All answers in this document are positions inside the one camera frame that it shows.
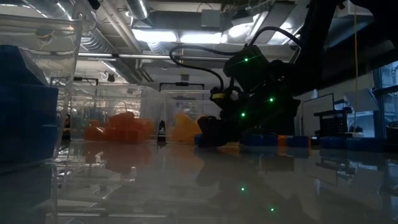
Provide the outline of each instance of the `black cable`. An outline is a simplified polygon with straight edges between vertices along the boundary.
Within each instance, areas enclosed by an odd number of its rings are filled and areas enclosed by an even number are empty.
[[[169,52],[170,59],[171,59],[175,64],[177,64],[177,65],[179,65],[179,66],[181,66],[181,67],[191,68],[191,69],[196,69],[196,70],[201,70],[201,71],[209,72],[209,73],[215,75],[215,76],[220,80],[220,88],[221,88],[221,90],[224,90],[224,81],[223,81],[222,77],[221,77],[218,73],[216,73],[216,72],[214,72],[214,71],[212,71],[212,70],[210,70],[210,69],[207,69],[207,68],[201,68],[201,67],[196,67],[196,66],[191,66],[191,65],[184,65],[184,64],[180,63],[179,61],[177,61],[177,60],[175,59],[175,57],[176,57],[176,56],[178,57],[178,55],[173,55],[173,52],[176,51],[176,50],[178,50],[178,49],[204,50],[204,51],[207,51],[207,52],[210,52],[210,53],[213,53],[213,54],[227,55],[227,56],[235,55],[235,54],[238,53],[238,52],[221,52],[221,51],[219,51],[219,50],[213,50],[213,49],[209,49],[209,48],[207,48],[207,47],[201,47],[201,46],[195,46],[195,45],[180,45],[180,46],[175,46],[175,47],[173,47],[173,48],[170,50],[170,52]]]
[[[301,43],[300,40],[298,40],[298,38],[296,38],[293,34],[291,34],[290,32],[287,32],[284,29],[281,29],[279,27],[264,27],[262,29],[260,29],[259,31],[256,32],[256,34],[254,35],[253,39],[251,39],[250,44],[249,45],[253,45],[255,43],[255,41],[257,40],[257,38],[260,36],[260,34],[264,31],[267,30],[273,30],[276,32],[280,32],[281,34],[285,35],[286,37],[288,37],[290,40],[292,40],[293,42],[295,42],[301,49],[303,48],[303,44]]]

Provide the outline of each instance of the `black equipment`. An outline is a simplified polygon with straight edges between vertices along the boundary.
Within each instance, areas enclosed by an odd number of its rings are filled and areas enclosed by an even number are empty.
[[[199,146],[221,146],[230,141],[238,141],[243,134],[258,132],[275,133],[280,121],[292,120],[300,104],[293,96],[315,89],[322,78],[322,55],[331,20],[336,7],[342,7],[344,0],[312,0],[300,32],[300,40],[278,27],[264,27],[259,30],[249,44],[239,52],[220,52],[195,45],[179,45],[170,50],[170,58],[181,67],[203,70],[212,73],[220,80],[220,87],[211,90],[210,100],[221,109],[220,118],[202,117],[198,125],[202,131]],[[368,8],[380,26],[394,21],[394,13],[383,13],[389,1],[355,0],[355,4]],[[280,60],[268,61],[254,45],[258,36],[267,30],[286,35],[298,47],[300,54],[294,63]],[[394,26],[388,27],[386,35],[398,46],[398,33]],[[224,65],[224,73],[230,77],[229,87],[224,88],[223,79],[216,72],[201,67],[184,65],[173,55],[178,49],[197,49],[213,54],[232,56]],[[241,88],[234,86],[237,81]],[[238,94],[237,100],[231,94]]]

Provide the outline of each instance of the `yellow cable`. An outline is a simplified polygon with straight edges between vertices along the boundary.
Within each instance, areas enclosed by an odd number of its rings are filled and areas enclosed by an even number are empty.
[[[354,5],[354,51],[355,51],[355,100],[354,100],[354,132],[356,128],[356,106],[358,95],[358,40],[356,27],[356,6]]]

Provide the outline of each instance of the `ceiling duct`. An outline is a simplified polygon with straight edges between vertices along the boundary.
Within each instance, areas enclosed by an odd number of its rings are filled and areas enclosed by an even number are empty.
[[[134,19],[142,20],[149,16],[149,5],[146,0],[127,0],[127,8]]]
[[[73,11],[73,4],[70,0],[23,0],[25,4],[39,11],[41,14],[54,18],[70,20]],[[96,53],[115,53],[115,48],[102,36],[98,29],[93,29],[82,35],[80,45],[89,52]],[[113,72],[118,73],[129,83],[141,82],[141,76],[134,70],[131,70],[124,62],[120,60],[105,63]]]

